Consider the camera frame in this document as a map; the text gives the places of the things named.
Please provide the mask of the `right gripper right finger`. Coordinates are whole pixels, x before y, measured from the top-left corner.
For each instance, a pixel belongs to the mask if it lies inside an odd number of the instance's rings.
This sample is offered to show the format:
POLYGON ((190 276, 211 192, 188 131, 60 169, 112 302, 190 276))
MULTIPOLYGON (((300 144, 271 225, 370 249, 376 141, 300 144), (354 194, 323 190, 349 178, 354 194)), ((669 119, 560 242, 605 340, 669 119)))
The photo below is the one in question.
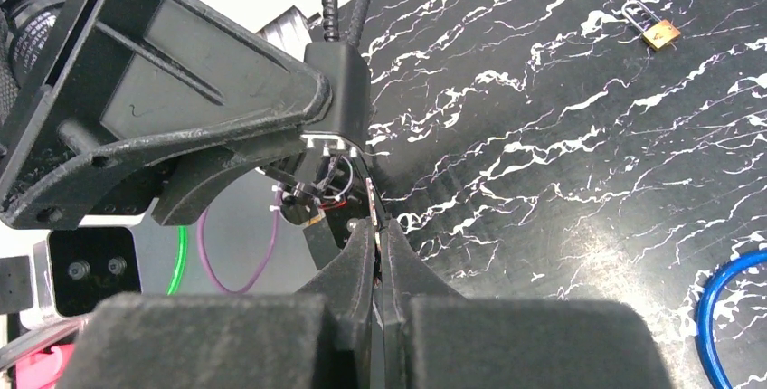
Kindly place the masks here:
POLYGON ((385 382, 390 388, 669 388, 632 308, 606 300, 467 299, 381 233, 385 382))

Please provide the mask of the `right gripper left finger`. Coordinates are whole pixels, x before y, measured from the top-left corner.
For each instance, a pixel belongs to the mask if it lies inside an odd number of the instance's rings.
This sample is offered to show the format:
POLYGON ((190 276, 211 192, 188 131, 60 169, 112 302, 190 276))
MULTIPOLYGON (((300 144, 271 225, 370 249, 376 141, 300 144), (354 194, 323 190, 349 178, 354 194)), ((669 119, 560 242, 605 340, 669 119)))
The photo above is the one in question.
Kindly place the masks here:
POLYGON ((374 228, 288 295, 138 295, 102 301, 60 388, 366 388, 374 228))

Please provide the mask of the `black cable padlock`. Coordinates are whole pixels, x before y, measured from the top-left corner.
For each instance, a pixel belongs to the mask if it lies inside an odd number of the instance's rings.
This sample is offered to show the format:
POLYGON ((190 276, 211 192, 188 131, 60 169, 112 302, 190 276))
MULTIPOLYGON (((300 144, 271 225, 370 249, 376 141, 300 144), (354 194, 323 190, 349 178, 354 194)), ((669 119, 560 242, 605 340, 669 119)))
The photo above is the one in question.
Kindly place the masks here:
POLYGON ((323 40, 306 46, 304 62, 328 80, 332 99, 325 116, 305 128, 307 147, 325 156, 359 157, 372 110, 371 73, 358 47, 371 0, 355 0, 349 28, 341 34, 338 0, 321 0, 323 40))

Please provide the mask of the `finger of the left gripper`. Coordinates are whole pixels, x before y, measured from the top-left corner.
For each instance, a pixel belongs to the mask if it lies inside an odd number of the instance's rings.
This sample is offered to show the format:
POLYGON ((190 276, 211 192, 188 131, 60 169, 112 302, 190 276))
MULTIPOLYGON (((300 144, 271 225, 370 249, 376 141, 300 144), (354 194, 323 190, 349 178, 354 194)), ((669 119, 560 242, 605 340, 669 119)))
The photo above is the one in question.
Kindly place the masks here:
POLYGON ((161 226, 191 225, 239 177, 305 148, 297 134, 264 134, 184 155, 151 217, 161 226))

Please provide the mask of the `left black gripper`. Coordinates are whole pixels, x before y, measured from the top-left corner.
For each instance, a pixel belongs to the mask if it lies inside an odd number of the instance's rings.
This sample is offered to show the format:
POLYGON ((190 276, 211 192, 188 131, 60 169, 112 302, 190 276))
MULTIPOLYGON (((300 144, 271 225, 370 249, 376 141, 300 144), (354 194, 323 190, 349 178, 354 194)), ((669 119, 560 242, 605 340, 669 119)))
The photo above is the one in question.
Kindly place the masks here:
POLYGON ((184 155, 297 134, 325 76, 199 0, 2 0, 1 219, 152 213, 184 155))

